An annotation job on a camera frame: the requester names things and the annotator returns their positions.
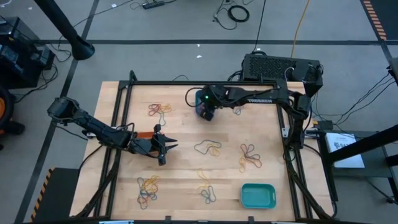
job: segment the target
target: black cable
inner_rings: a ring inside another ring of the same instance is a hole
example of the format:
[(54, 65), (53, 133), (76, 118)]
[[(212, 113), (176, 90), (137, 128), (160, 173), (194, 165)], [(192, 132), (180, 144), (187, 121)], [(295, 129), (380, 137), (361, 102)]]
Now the black cable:
[[(86, 19), (83, 19), (82, 21), (80, 21), (80, 22), (78, 22), (77, 24), (75, 24), (75, 25), (73, 26), (73, 28), (75, 28), (77, 25), (81, 24), (82, 22), (84, 22), (84, 21), (86, 21), (86, 20), (88, 20), (88, 19), (91, 19), (91, 18), (94, 17), (94, 16), (97, 16), (97, 15), (102, 14), (102, 13), (104, 13), (104, 12), (108, 12), (108, 11), (110, 11), (110, 10), (112, 10), (112, 9), (116, 9), (117, 7), (123, 6), (123, 5), (125, 5), (125, 4), (127, 4), (127, 3), (129, 3), (129, 2), (132, 2), (132, 1), (135, 1), (135, 0), (128, 0), (128, 1), (125, 1), (124, 3), (122, 3), (122, 4), (120, 4), (120, 5), (115, 6), (115, 7), (112, 7), (112, 8), (109, 8), (109, 9), (105, 9), (105, 10), (103, 10), (103, 11), (101, 11), (101, 12), (94, 13), (94, 14), (88, 16)], [(60, 49), (62, 37), (63, 37), (63, 35), (61, 35), (61, 37), (58, 39), (58, 49), (59, 49), (59, 50), (62, 50), (62, 49)]]
[(223, 29), (226, 29), (226, 30), (235, 30), (236, 27), (238, 26), (238, 23), (237, 23), (236, 21), (234, 21), (234, 22), (235, 22), (234, 27), (229, 28), (229, 27), (225, 27), (225, 26), (220, 22), (220, 20), (218, 19), (218, 14), (219, 14), (222, 10), (225, 10), (225, 11), (228, 13), (227, 8), (223, 7), (223, 5), (224, 5), (224, 0), (221, 0), (221, 4), (220, 4), (219, 8), (217, 9), (216, 13), (215, 13), (214, 16), (213, 16), (213, 19), (214, 19), (213, 22), (217, 22)]
[(337, 124), (342, 124), (342, 123), (344, 123), (344, 122), (349, 118), (349, 116), (351, 116), (351, 114), (353, 114), (353, 113), (355, 113), (355, 112), (357, 112), (357, 111), (359, 111), (359, 110), (361, 110), (361, 109), (363, 109), (363, 108), (369, 106), (371, 103), (373, 103), (373, 101), (375, 101), (375, 100), (380, 96), (381, 93), (383, 93), (390, 85), (392, 85), (392, 84), (394, 84), (394, 83), (395, 83), (395, 81), (389, 83), (379, 94), (376, 95), (376, 97), (375, 97), (372, 101), (370, 101), (368, 104), (366, 104), (366, 105), (364, 105), (364, 106), (362, 106), (362, 107), (360, 107), (360, 108), (358, 108), (358, 109), (352, 111), (351, 113), (349, 113), (349, 114), (347, 115), (347, 117), (346, 117), (342, 122), (337, 123)]
[(310, 117), (308, 118), (308, 123), (307, 123), (306, 127), (303, 130), (304, 133), (305, 133), (305, 130), (307, 130), (307, 128), (310, 126), (311, 118), (312, 118), (312, 107), (310, 106)]
[(191, 90), (202, 90), (202, 89), (203, 89), (202, 87), (192, 87), (191, 89), (189, 89), (189, 90), (186, 92), (186, 94), (185, 94), (185, 102), (186, 102), (186, 104), (187, 104), (188, 106), (194, 107), (194, 108), (195, 108), (195, 107), (201, 105), (201, 103), (198, 104), (198, 105), (190, 105), (190, 104), (188, 103), (187, 96), (188, 96), (188, 93), (189, 93)]
[(262, 18), (264, 16), (264, 10), (266, 8), (266, 0), (264, 0), (264, 4), (262, 5), (262, 12), (261, 12), (261, 19), (260, 19), (260, 25), (259, 25), (259, 31), (257, 32), (257, 38), (256, 38), (256, 44), (254, 45), (254, 49), (252, 52), (254, 52), (257, 48), (257, 43), (259, 42), (259, 36), (260, 36), (260, 30), (261, 30), (261, 24), (262, 24)]
[(360, 102), (362, 102), (363, 100), (365, 100), (371, 93), (373, 93), (377, 88), (379, 88), (380, 86), (385, 85), (386, 83), (390, 82), (393, 78), (390, 78), (389, 80), (387, 80), (386, 82), (380, 84), (379, 86), (377, 86), (380, 82), (383, 81), (383, 79), (385, 79), (387, 76), (383, 77), (380, 81), (378, 81), (365, 95), (363, 95), (347, 112), (340, 114), (340, 119), (336, 122), (337, 124), (342, 124), (343, 122), (340, 123), (341, 119), (343, 119), (343, 116), (348, 114), (352, 109), (354, 109), (354, 107), (356, 105), (358, 105)]
[[(138, 6), (133, 8), (133, 7), (131, 7), (133, 4), (138, 4)], [(135, 10), (135, 9), (137, 9), (139, 7), (142, 7), (143, 5), (144, 5), (144, 3), (133, 2), (133, 3), (130, 4), (130, 9)]]
[[(34, 42), (34, 40), (32, 40), (30, 37), (28, 37), (27, 35), (25, 35), (25, 34), (24, 34), (23, 32), (21, 32), (18, 28), (14, 27), (10, 22), (8, 22), (8, 21), (6, 20), (6, 18), (4, 18), (4, 17), (1, 16), (1, 15), (0, 15), (0, 17), (1, 17), (1, 19), (4, 20), (4, 22), (6, 22), (8, 25), (10, 25), (10, 26), (11, 26), (13, 29), (15, 29), (16, 31), (18, 31), (18, 33), (20, 33), (20, 34), (23, 35), (24, 37), (28, 38), (28, 40), (30, 40), (31, 42)], [(69, 50), (63, 50), (63, 49), (60, 49), (60, 48), (59, 48), (60, 43), (58, 44), (58, 48), (54, 47), (52, 44), (50, 44), (50, 45), (54, 48), (54, 50), (59, 51), (59, 52), (64, 52), (64, 53), (66, 53), (66, 54), (68, 55), (68, 57), (67, 57), (65, 60), (60, 60), (60, 59), (58, 58), (57, 54), (55, 54), (55, 58), (57, 59), (58, 62), (60, 62), (60, 63), (66, 62), (66, 61), (72, 56), (72, 53), (71, 53)]]
[(334, 210), (333, 215), (331, 217), (332, 218), (336, 218), (336, 215), (337, 215), (337, 204), (336, 204), (336, 202), (331, 202), (331, 204), (333, 205), (333, 210)]
[(85, 164), (85, 162), (92, 156), (92, 155), (94, 155), (96, 152), (98, 152), (100, 149), (101, 149), (101, 147), (103, 147), (103, 145), (100, 145), (98, 148), (96, 148), (92, 153), (90, 153), (84, 160), (83, 160), (83, 162), (81, 162), (81, 164), (80, 164), (80, 166), (79, 166), (79, 171), (78, 171), (78, 176), (77, 176), (77, 179), (79, 179), (79, 176), (80, 176), (80, 171), (81, 171), (81, 168), (83, 168), (83, 165)]
[[(244, 11), (244, 13), (246, 13), (246, 17), (245, 17), (244, 19), (238, 19), (238, 18), (236, 18), (236, 17), (233, 15), (233, 13), (232, 13), (232, 10), (233, 10), (233, 9), (242, 9), (242, 10)], [(249, 18), (250, 18), (250, 13), (249, 13), (249, 11), (248, 11), (245, 7), (240, 6), (240, 5), (236, 5), (236, 6), (231, 6), (231, 7), (228, 9), (228, 17), (229, 17), (230, 19), (232, 19), (233, 21), (235, 21), (235, 22), (246, 22), (246, 21), (248, 21)]]
[(286, 159), (285, 153), (286, 153), (286, 152), (284, 152), (284, 153), (282, 154), (282, 158), (284, 159), (284, 161), (286, 161), (286, 162), (293, 162), (293, 161), (296, 159), (296, 153), (294, 153), (293, 158), (292, 158), (291, 160), (288, 161), (288, 160)]
[(247, 3), (244, 2), (244, 0), (242, 0), (242, 4), (244, 4), (245, 6), (247, 6), (248, 4), (250, 4), (250, 3), (252, 3), (252, 2), (254, 2), (254, 0), (248, 1)]
[(69, 131), (69, 130), (66, 129), (66, 128), (60, 127), (60, 126), (58, 126), (57, 124), (55, 124), (55, 123), (53, 123), (53, 122), (51, 122), (51, 125), (52, 125), (52, 126), (55, 126), (56, 128), (62, 129), (62, 130), (64, 130), (64, 131), (66, 131), (67, 133), (69, 133), (69, 134), (71, 134), (71, 135), (73, 135), (73, 136), (76, 136), (76, 137), (78, 137), (78, 138), (80, 138), (80, 139), (82, 139), (82, 140), (88, 141), (87, 138), (81, 137), (80, 135), (75, 134), (75, 133)]
[[(316, 99), (316, 104), (318, 104), (318, 93), (316, 94), (316, 96), (314, 97), (314, 99)], [(314, 111), (313, 113), (314, 113), (316, 116), (318, 116), (322, 121), (327, 121), (325, 118), (323, 118), (323, 117), (319, 114), (317, 105), (315, 106), (315, 109), (316, 109), (317, 112)], [(346, 137), (349, 137), (349, 138), (355, 138), (355, 139), (366, 138), (366, 137), (362, 137), (362, 136), (357, 136), (357, 135), (355, 135), (355, 134), (353, 134), (353, 133), (349, 133), (349, 132), (343, 130), (338, 124), (336, 124), (336, 123), (334, 123), (334, 122), (332, 122), (332, 121), (330, 121), (330, 122), (331, 122), (334, 126), (336, 126), (341, 132), (343, 132), (343, 133), (345, 133), (345, 134), (348, 134), (348, 135), (341, 134), (341, 135), (343, 135), (343, 136), (346, 136)]]
[(34, 91), (46, 89), (46, 88), (48, 87), (48, 84), (49, 84), (50, 82), (54, 81), (54, 80), (58, 77), (58, 68), (57, 68), (57, 66), (56, 66), (55, 64), (53, 64), (52, 67), (55, 69), (55, 71), (54, 71), (54, 74), (51, 76), (51, 78), (46, 79), (46, 78), (44, 77), (44, 75), (43, 75), (43, 72), (42, 72), (41, 76), (43, 77), (45, 83), (44, 83), (43, 85), (37, 87), (37, 88), (34, 88), (33, 90), (29, 90), (27, 93), (23, 93), (23, 94), (15, 93), (15, 94), (13, 94), (14, 96), (16, 96), (16, 95), (21, 96), (21, 97), (20, 97), (18, 100), (16, 100), (14, 103), (19, 103), (19, 102), (21, 102), (25, 97), (27, 97), (29, 94), (33, 93)]
[(375, 190), (377, 190), (381, 195), (383, 195), (386, 199), (388, 203), (394, 203), (396, 205), (398, 205), (398, 202), (395, 200), (394, 197), (390, 197), (388, 196), (386, 193), (384, 193), (382, 190), (380, 190), (378, 187), (376, 187), (370, 180), (365, 179)]
[(229, 81), (229, 82), (232, 81), (232, 79), (236, 76), (239, 76), (239, 78), (240, 78), (242, 76), (242, 74), (243, 74), (243, 70), (236, 71), (228, 77), (227, 81)]
[(180, 77), (185, 77), (189, 81), (189, 78), (186, 75), (179, 75), (179, 76), (175, 77), (172, 81), (175, 81), (176, 79), (178, 79)]
[(314, 147), (311, 147), (311, 146), (309, 146), (307, 144), (304, 144), (304, 146), (309, 148), (309, 149), (311, 149), (312, 151), (314, 151), (316, 154), (318, 154), (318, 156), (321, 156), (321, 154), (318, 152), (318, 150), (316, 150)]
[(347, 112), (345, 112), (343, 114), (320, 114), (320, 115), (322, 115), (322, 116), (341, 116), (341, 118), (342, 118), (344, 115), (349, 113), (358, 103), (362, 102), (366, 97), (368, 97), (376, 88), (379, 88), (380, 86), (386, 84), (388, 81), (377, 86), (378, 84), (380, 84), (380, 82), (383, 81), (383, 79), (387, 78), (388, 76), (389, 76), (389, 74), (387, 74), (385, 77), (382, 77), (381, 80), (379, 80), (372, 88), (370, 88), (368, 90), (368, 92), (365, 95), (363, 95)]
[(127, 125), (120, 125), (120, 126), (116, 127), (115, 130), (108, 131), (108, 132), (109, 133), (117, 133), (117, 132), (120, 132), (120, 131), (125, 131), (125, 130), (127, 130), (127, 128), (130, 125), (132, 126), (131, 132), (133, 133), (134, 132), (134, 128), (136, 127), (136, 125), (133, 122), (131, 122), (131, 123), (127, 124)]

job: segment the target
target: wooden table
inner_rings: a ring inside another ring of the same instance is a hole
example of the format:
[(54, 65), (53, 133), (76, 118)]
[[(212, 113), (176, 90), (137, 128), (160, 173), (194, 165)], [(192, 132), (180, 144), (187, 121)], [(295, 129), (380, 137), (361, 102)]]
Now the wooden table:
[[(99, 94), (95, 118), (106, 124), (111, 123), (118, 82), (103, 82)], [(293, 91), (304, 92), (302, 83), (288, 83)], [(184, 101), (185, 92), (191, 86), (149, 86), (137, 85), (132, 88), (127, 123), (134, 122), (135, 131), (152, 131), (158, 116), (148, 115), (152, 103), (170, 104), (173, 111), (165, 115), (167, 124), (162, 128), (166, 136), (178, 139), (178, 146), (167, 153), (167, 163), (158, 166), (156, 159), (122, 152), (112, 219), (164, 220), (248, 220), (256, 221), (294, 220), (288, 174), (282, 158), (283, 147), (276, 106), (246, 104), (240, 116), (231, 109), (217, 110), (211, 122), (199, 118), (193, 108)], [(247, 90), (266, 90), (267, 86), (244, 86)], [(195, 91), (188, 95), (188, 102), (194, 102)], [(122, 96), (118, 124), (121, 120), (125, 97)], [(204, 139), (222, 142), (220, 155), (202, 155), (193, 146)], [(262, 167), (252, 164), (246, 171), (239, 171), (240, 145), (255, 145), (255, 153), (261, 155)], [(315, 140), (305, 143), (318, 149)], [(85, 156), (98, 147), (96, 139), (89, 140)], [(78, 213), (90, 200), (100, 179), (105, 149), (97, 152), (83, 166), (76, 187), (70, 215)], [(302, 149), (302, 160), (309, 191), (330, 215), (333, 213), (330, 195), (318, 155)], [(205, 182), (197, 175), (202, 168), (214, 187), (217, 201), (206, 204), (198, 187)], [(137, 178), (149, 179), (160, 176), (158, 199), (150, 201), (145, 210), (137, 203), (139, 186)], [(267, 183), (276, 189), (277, 205), (274, 209), (245, 209), (241, 205), (241, 187), (245, 183)], [(297, 188), (300, 213), (305, 217), (302, 194)], [(104, 193), (101, 214), (105, 213), (108, 192)]]

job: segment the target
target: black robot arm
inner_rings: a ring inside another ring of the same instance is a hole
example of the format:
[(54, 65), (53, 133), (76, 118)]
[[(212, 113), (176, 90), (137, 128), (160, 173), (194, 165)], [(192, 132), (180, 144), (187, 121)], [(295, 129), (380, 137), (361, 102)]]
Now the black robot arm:
[(303, 148), (303, 122), (308, 118), (310, 98), (286, 88), (273, 88), (264, 91), (248, 91), (240, 87), (206, 85), (199, 94), (203, 109), (200, 116), (208, 121), (213, 118), (215, 109), (234, 108), (246, 103), (275, 103), (293, 117), (293, 126), (289, 129), (288, 146)]
[[(132, 131), (128, 131), (127, 126), (114, 129), (95, 119), (85, 110), (80, 109), (76, 100), (67, 97), (56, 98), (47, 113), (57, 123), (63, 125), (75, 123), (81, 126), (85, 131), (95, 134), (98, 141), (105, 146), (156, 158), (159, 160), (160, 166), (166, 163), (165, 155), (167, 151), (177, 146), (165, 146), (165, 143), (177, 140), (170, 139), (160, 133), (161, 127), (159, 124), (155, 125), (153, 133), (146, 133), (147, 137), (139, 138), (140, 133), (134, 132), (134, 123), (132, 123)], [(158, 155), (154, 156), (150, 152), (158, 152)]]

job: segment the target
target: green tray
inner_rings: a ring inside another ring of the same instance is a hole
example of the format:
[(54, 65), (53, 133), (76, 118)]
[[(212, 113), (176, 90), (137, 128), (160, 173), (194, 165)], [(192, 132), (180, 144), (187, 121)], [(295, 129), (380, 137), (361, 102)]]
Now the green tray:
[(241, 202), (245, 208), (274, 208), (276, 206), (275, 188), (271, 184), (244, 184)]

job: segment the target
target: tangled rubber band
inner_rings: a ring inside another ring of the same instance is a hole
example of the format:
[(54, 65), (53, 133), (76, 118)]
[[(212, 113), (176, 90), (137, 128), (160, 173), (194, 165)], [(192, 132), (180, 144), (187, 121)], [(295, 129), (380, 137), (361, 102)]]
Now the tangled rubber band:
[(254, 151), (254, 145), (250, 144), (247, 146), (246, 144), (241, 145), (241, 150), (243, 155), (239, 159), (239, 171), (244, 172), (246, 170), (246, 162), (250, 162), (254, 164), (257, 168), (262, 167), (262, 162), (260, 161), (261, 156), (259, 154), (249, 155), (249, 152)]
[(207, 190), (203, 189), (200, 192), (200, 195), (202, 195), (205, 198), (205, 203), (210, 204), (211, 202), (216, 202), (217, 198), (216, 195), (214, 194), (213, 186), (210, 185), (207, 188), (208, 188)]
[(149, 109), (149, 111), (148, 111), (149, 116), (159, 114), (160, 115), (159, 124), (161, 126), (166, 125), (166, 120), (164, 119), (164, 114), (172, 111), (172, 107), (169, 104), (162, 106), (160, 103), (153, 103), (148, 106), (148, 109)]
[[(206, 145), (206, 151), (202, 152), (201, 150), (199, 150), (198, 146), (202, 145), (204, 142), (210, 142), (210, 143)], [(201, 143), (194, 145), (193, 149), (200, 152), (203, 155), (206, 155), (209, 152), (210, 155), (212, 156), (219, 156), (220, 151), (218, 149), (220, 149), (221, 147), (222, 147), (221, 142), (206, 139), (203, 140)]]
[(137, 183), (139, 186), (139, 195), (137, 202), (139, 203), (141, 209), (146, 209), (150, 200), (157, 199), (157, 191), (159, 190), (157, 183), (160, 177), (153, 175), (150, 179), (144, 180), (142, 177), (137, 178)]
[(210, 185), (209, 179), (206, 177), (206, 175), (203, 173), (203, 169), (199, 168), (198, 169), (198, 176), (206, 181), (206, 183), (202, 186), (200, 186), (198, 189), (204, 188), (201, 192), (200, 195), (205, 198), (205, 203), (210, 204), (211, 202), (215, 202), (217, 200), (216, 195), (214, 194), (214, 188), (213, 186)]

